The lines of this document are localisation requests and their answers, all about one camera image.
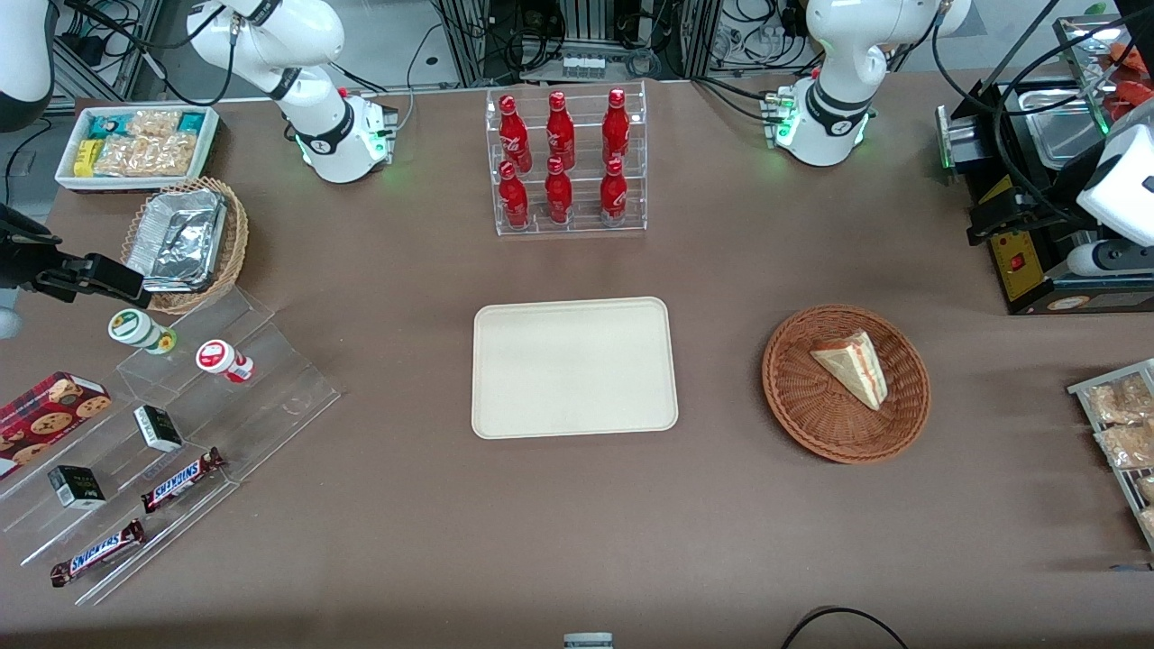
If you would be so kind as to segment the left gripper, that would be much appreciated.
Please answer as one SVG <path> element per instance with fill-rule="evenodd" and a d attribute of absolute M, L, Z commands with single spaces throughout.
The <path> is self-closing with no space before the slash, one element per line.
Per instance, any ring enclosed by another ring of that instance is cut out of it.
<path fill-rule="evenodd" d="M 1112 171 L 1078 197 L 1073 197 L 1071 181 L 1049 192 L 1050 197 L 1061 197 L 1067 206 L 1080 206 L 1094 222 L 1117 233 L 1116 238 L 1076 246 L 1065 259 L 1067 273 L 1081 277 L 1151 275 L 1152 187 L 1153 177 L 1145 171 Z M 992 203 L 972 206 L 968 216 L 967 243 L 980 246 L 999 233 L 1039 227 L 1047 217 L 1047 207 L 1028 192 L 1006 187 L 992 196 Z"/>

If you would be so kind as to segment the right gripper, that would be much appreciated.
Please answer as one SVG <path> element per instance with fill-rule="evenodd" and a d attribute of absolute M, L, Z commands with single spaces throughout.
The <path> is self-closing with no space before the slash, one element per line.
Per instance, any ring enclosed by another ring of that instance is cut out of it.
<path fill-rule="evenodd" d="M 78 294 L 123 301 L 147 309 L 151 293 L 143 290 L 144 276 L 111 258 L 87 255 L 69 260 L 59 251 L 61 239 L 10 206 L 1 206 L 1 288 L 46 294 L 72 304 Z M 63 271 L 69 279 L 44 276 Z"/>

